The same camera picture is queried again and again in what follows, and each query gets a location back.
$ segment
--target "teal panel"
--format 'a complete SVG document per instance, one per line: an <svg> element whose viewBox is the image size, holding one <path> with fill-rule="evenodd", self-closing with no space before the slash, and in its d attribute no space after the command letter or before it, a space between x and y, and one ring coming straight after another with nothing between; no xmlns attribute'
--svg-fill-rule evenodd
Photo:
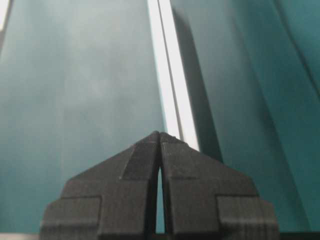
<svg viewBox="0 0 320 240"><path fill-rule="evenodd" d="M37 232L68 178L164 130L145 0L15 0L0 86L0 232Z"/></svg>
<svg viewBox="0 0 320 240"><path fill-rule="evenodd" d="M172 3L192 31L223 162L253 178L281 231L319 230L320 103L274 2Z"/></svg>

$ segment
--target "teal wall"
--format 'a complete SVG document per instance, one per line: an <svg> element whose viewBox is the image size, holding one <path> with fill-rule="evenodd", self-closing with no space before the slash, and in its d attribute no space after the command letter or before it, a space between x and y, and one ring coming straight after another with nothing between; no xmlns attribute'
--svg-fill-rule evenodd
<svg viewBox="0 0 320 240"><path fill-rule="evenodd" d="M204 84L223 162L253 178L281 231L319 231L319 1L172 3L192 32L201 73L188 85Z"/></svg>
<svg viewBox="0 0 320 240"><path fill-rule="evenodd" d="M64 182L164 130L146 1L15 0L0 56L0 232L38 232Z"/></svg>

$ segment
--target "black 3d-printed part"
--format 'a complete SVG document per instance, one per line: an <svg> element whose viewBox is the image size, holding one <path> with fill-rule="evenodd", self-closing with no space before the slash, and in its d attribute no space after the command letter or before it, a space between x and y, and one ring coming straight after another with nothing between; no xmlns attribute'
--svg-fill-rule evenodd
<svg viewBox="0 0 320 240"><path fill-rule="evenodd" d="M162 171L166 236L155 234ZM71 178L43 216L41 240L277 240L272 205L253 181L153 132Z"/></svg>

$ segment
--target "gripper jaw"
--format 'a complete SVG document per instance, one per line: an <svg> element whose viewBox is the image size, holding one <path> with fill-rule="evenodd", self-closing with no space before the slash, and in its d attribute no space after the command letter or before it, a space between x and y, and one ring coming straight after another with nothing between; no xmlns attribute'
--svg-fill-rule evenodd
<svg viewBox="0 0 320 240"><path fill-rule="evenodd" d="M274 209L251 178L157 131L68 180L40 239L158 239L159 169L168 238L278 239Z"/></svg>

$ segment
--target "white light strip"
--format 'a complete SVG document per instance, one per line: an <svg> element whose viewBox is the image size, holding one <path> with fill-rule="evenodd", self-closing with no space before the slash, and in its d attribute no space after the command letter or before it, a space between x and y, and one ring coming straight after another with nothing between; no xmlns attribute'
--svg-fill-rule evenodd
<svg viewBox="0 0 320 240"><path fill-rule="evenodd" d="M1 240L38 240L39 235L28 233L0 233Z"/></svg>
<svg viewBox="0 0 320 240"><path fill-rule="evenodd" d="M182 140L191 148L199 150L198 137L191 110L191 103L171 3L170 0L158 0L158 4L160 7L165 46L174 86L174 95L182 132Z"/></svg>
<svg viewBox="0 0 320 240"><path fill-rule="evenodd" d="M9 0L0 0L0 32L5 28Z"/></svg>
<svg viewBox="0 0 320 240"><path fill-rule="evenodd" d="M181 139L158 0L148 0L153 52L167 133Z"/></svg>

